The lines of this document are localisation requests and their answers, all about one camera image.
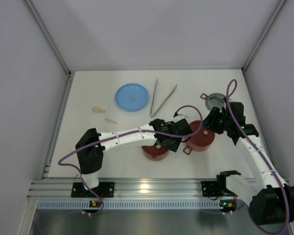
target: cable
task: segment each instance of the cable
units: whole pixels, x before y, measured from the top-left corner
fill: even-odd
[[[195,106],[193,106],[193,105],[184,105],[184,106],[182,106],[182,107],[180,107],[180,108],[178,108],[177,110],[176,110],[176,114],[181,110],[181,109],[184,109],[184,108],[193,108],[193,109],[195,109],[197,112],[198,112],[198,114],[199,114],[199,116],[200,116],[200,125],[199,125],[199,128],[195,131],[195,132],[193,132],[193,133],[191,133],[191,134],[188,134],[188,135],[185,135],[185,136],[181,136],[181,135],[173,135],[173,134],[168,134],[168,133],[163,133],[163,132],[160,132],[160,131],[151,131],[151,130],[141,130],[143,133],[144,132],[148,132],[148,133],[155,133],[155,134],[159,134],[159,135],[163,135],[163,136],[168,136],[168,137],[173,137],[173,138],[189,138],[189,137],[192,137],[192,136],[194,136],[194,135],[196,135],[199,131],[200,131],[200,129],[201,129],[201,127],[202,127],[202,115],[201,115],[201,112],[199,111],[199,109],[198,108],[196,108]],[[135,133],[139,133],[140,131],[139,130],[136,130],[136,131],[129,131],[129,132],[126,132],[126,133],[123,133],[123,134],[120,134],[119,136],[118,136],[118,138],[121,138],[121,137],[124,137],[124,136],[128,136],[128,135],[131,135],[131,134],[135,134]],[[64,156],[63,158],[61,158],[59,161],[58,161],[58,164],[59,165],[62,165],[62,166],[71,166],[71,167],[73,167],[73,168],[75,168],[77,171],[78,171],[78,173],[79,173],[79,175],[82,175],[82,173],[81,173],[81,171],[80,171],[80,169],[78,168],[78,166],[76,166],[76,165],[74,165],[74,164],[71,164],[71,163],[62,163],[64,160],[66,160],[67,158],[69,158],[70,156],[72,156],[73,154],[75,154],[75,153],[78,153],[79,151],[82,151],[83,149],[85,149],[85,148],[89,148],[89,147],[91,147],[91,146],[94,146],[94,145],[96,145],[96,144],[99,144],[99,143],[102,143],[102,142],[106,142],[106,141],[111,141],[111,140],[114,140],[114,139],[116,139],[117,137],[116,136],[113,136],[113,137],[109,137],[109,138],[106,138],[106,139],[103,139],[103,140],[100,140],[100,141],[96,141],[96,142],[93,142],[93,143],[90,143],[90,144],[87,144],[87,145],[85,145],[85,146],[83,146],[83,147],[81,147],[81,148],[78,148],[78,149],[76,149],[76,150],[74,150],[73,152],[71,152],[71,153],[69,153],[69,154],[67,154],[66,156]],[[83,183],[83,185],[85,186],[85,188],[86,189],[88,189],[89,190],[89,192],[91,192],[100,202],[101,202],[101,208],[96,212],[96,213],[94,213],[94,215],[96,215],[96,214],[98,214],[98,213],[100,213],[102,210],[103,210],[103,207],[104,207],[104,202],[103,202],[103,199],[101,198],[101,197],[99,197],[98,196],[98,194],[96,194],[87,184],[86,184],[86,182],[84,181],[84,179],[83,179],[83,177],[80,177],[81,178],[81,180],[82,180],[82,183]]]
[[[231,94],[229,94],[229,90],[230,90],[230,87],[232,85],[232,83],[235,82],[235,87],[233,89],[233,91],[231,92]],[[273,170],[273,168],[271,167],[270,163],[268,162],[268,160],[266,159],[266,157],[264,156],[264,154],[259,151],[259,148],[255,145],[255,143],[248,137],[248,135],[244,132],[244,130],[241,128],[240,124],[237,122],[233,112],[232,112],[232,109],[231,109],[231,106],[230,106],[230,96],[235,92],[236,90],[236,87],[237,87],[237,80],[236,79],[233,79],[232,81],[230,81],[229,85],[227,86],[226,88],[226,104],[227,104],[227,107],[228,107],[228,110],[235,122],[235,124],[237,125],[237,127],[239,128],[239,130],[241,131],[241,133],[244,135],[244,137],[248,140],[248,142],[254,147],[254,149],[259,153],[259,155],[262,157],[262,159],[264,160],[264,162],[266,163],[267,167],[269,168],[269,170]],[[270,235],[279,235],[279,234],[282,234],[283,232],[286,231],[286,229],[288,228],[288,224],[289,224],[289,220],[290,220],[290,211],[289,211],[289,203],[288,203],[288,199],[287,199],[287,196],[286,196],[286,193],[285,193],[285,190],[284,190],[284,187],[280,181],[280,179],[278,178],[278,176],[276,175],[276,173],[274,171],[272,171],[272,174],[274,176],[274,178],[276,179],[277,183],[279,184],[280,188],[281,188],[281,191],[282,191],[282,195],[283,195],[283,199],[284,199],[284,204],[285,204],[285,212],[286,212],[286,218],[285,218],[285,223],[283,225],[283,227],[275,232],[275,233],[272,233],[272,232],[268,232],[266,230],[264,230],[263,228],[261,228],[258,224],[256,224],[256,222],[254,221],[254,219],[252,218],[251,214],[250,214],[250,209],[248,207],[248,214],[251,218],[251,220],[253,221],[253,223],[261,230],[263,231],[264,233],[266,234],[270,234]]]
[[[181,141],[181,143],[186,143],[187,141],[189,141],[191,139],[191,137],[188,137],[186,140]]]
[[[214,199],[212,199],[212,198],[210,198],[210,197],[208,197],[210,200],[212,200],[212,201],[216,201],[218,198],[219,198],[219,196],[217,196],[216,198],[214,198]]]

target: white panel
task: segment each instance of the white panel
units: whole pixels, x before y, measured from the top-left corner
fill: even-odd
[[[33,0],[72,70],[241,68],[278,0]]]
[[[151,96],[156,78],[159,78],[158,93],[154,107],[170,93],[177,83],[177,89],[159,113],[150,118]],[[127,70],[127,71],[78,71],[75,73],[70,96],[62,120],[58,140],[51,162],[49,177],[75,177],[77,171],[69,166],[60,166],[58,161],[74,150],[76,143],[90,128],[98,132],[114,132],[131,129],[160,118],[165,121],[173,119],[174,112],[182,105],[195,105],[205,118],[209,111],[202,93],[225,93],[227,84],[236,78],[238,87],[231,97],[244,104],[247,123],[254,123],[256,117],[251,106],[248,91],[241,70]],[[148,104],[139,111],[121,110],[114,101],[117,89],[130,82],[136,82],[149,92]],[[94,113],[92,107],[99,106],[106,113]],[[189,117],[189,122],[199,120],[193,109],[180,111]],[[111,124],[104,119],[117,122]],[[215,178],[224,170],[238,170],[246,178],[252,174],[245,159],[226,136],[216,135],[210,148],[203,152],[193,151],[189,156],[183,153],[186,146],[182,143],[176,153],[170,152],[162,161],[147,159],[141,147],[121,149],[118,152],[104,152],[100,178]],[[78,164],[74,154],[66,163]]]
[[[294,185],[294,0],[247,70],[276,168]]]
[[[0,0],[0,234],[15,235],[66,81],[21,0]]]

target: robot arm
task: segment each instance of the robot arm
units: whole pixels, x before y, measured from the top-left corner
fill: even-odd
[[[230,102],[230,106],[239,125],[259,150],[255,150],[250,142],[245,139],[233,121],[228,107],[221,110],[214,107],[204,120],[203,126],[217,134],[222,134],[224,131],[227,132],[227,135],[245,158],[254,176],[256,186],[249,184],[239,172],[233,170],[221,172],[217,175],[219,190],[224,192],[224,194],[233,192],[238,195],[249,206],[251,216],[258,225],[282,223],[286,218],[285,202],[281,188],[273,175],[274,172],[284,186],[288,198],[286,203],[289,204],[290,209],[290,222],[293,222],[294,186],[288,186],[274,168],[262,146],[254,125],[245,123],[243,104]],[[263,154],[269,165],[266,164],[259,152]]]
[[[274,172],[284,186],[288,198],[290,222],[294,221],[294,186],[288,186],[284,179],[276,172],[262,147],[259,134],[254,125],[245,123],[243,104],[230,102],[230,106],[241,128],[259,148],[258,151],[245,139],[245,136],[233,121],[228,108],[219,109],[214,107],[203,121],[203,126],[217,134],[222,134],[224,131],[227,132],[227,135],[232,139],[234,145],[245,158],[255,178],[256,186],[251,186],[235,170],[224,171],[217,175],[219,191],[224,193],[223,195],[231,192],[238,195],[249,206],[251,216],[258,225],[284,222],[286,218],[285,204],[281,188],[273,176]],[[141,130],[183,136],[192,133],[186,119],[182,119],[176,123],[155,119],[144,126],[121,132],[97,133],[96,128],[89,129],[76,144],[76,149],[96,141],[111,138],[108,141],[85,148],[77,153],[82,177],[90,188],[98,186],[97,172],[101,169],[105,151],[159,144],[170,151],[176,152],[182,141],[182,138],[167,137],[161,134],[142,132]],[[119,138],[123,133],[128,132],[133,133]],[[262,152],[265,159],[269,162],[270,168],[258,153],[259,151]]]
[[[182,136],[192,133],[192,129],[186,119],[177,122],[165,122],[162,119],[155,119],[149,124],[141,127],[120,132],[98,133],[96,128],[87,130],[76,144],[76,149],[92,142],[111,138],[109,141],[85,148],[77,153],[82,177],[90,188],[95,188],[99,185],[97,174],[102,166],[104,152],[117,151],[119,149],[137,146],[153,146],[156,144],[161,145],[170,151],[176,152],[182,141],[182,138],[172,138],[155,133],[142,132],[141,130],[158,131]],[[133,132],[133,134],[119,138],[123,133],[128,132]]]

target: white table surface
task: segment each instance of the white table surface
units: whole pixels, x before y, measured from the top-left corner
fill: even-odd
[[[97,128],[98,132],[111,132],[149,123],[152,120],[149,112],[157,78],[158,92],[154,110],[176,83],[178,86],[173,96],[153,119],[174,120],[173,114],[176,109],[186,104],[197,106],[205,118],[209,111],[200,95],[225,94],[229,81],[236,78],[238,86],[231,98],[244,104],[246,122],[253,123],[259,130],[241,70],[78,71],[73,79],[49,177],[75,177],[75,169],[59,166],[57,162],[74,150],[75,144],[88,129]],[[133,82],[146,87],[149,101],[139,111],[126,112],[115,104],[114,95],[119,87]],[[105,109],[106,113],[94,113],[94,106]],[[183,109],[181,113],[189,117],[189,122],[199,119],[195,110]],[[105,118],[113,119],[117,124],[106,122]],[[184,147],[185,143],[182,143],[178,152],[170,152],[159,162],[147,159],[140,147],[107,152],[104,154],[98,175],[100,178],[215,178],[221,171],[238,170],[244,177],[253,178],[244,158],[226,134],[216,134],[214,142],[204,152],[193,151],[187,156],[182,152]],[[72,155],[65,162],[78,165],[77,155]]]

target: white wall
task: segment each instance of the white wall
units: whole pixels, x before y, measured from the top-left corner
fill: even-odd
[[[0,0],[0,235],[15,235],[66,76],[21,0]]]
[[[33,0],[72,70],[241,68],[278,0]]]
[[[294,0],[286,4],[246,76],[277,169],[294,185]]]

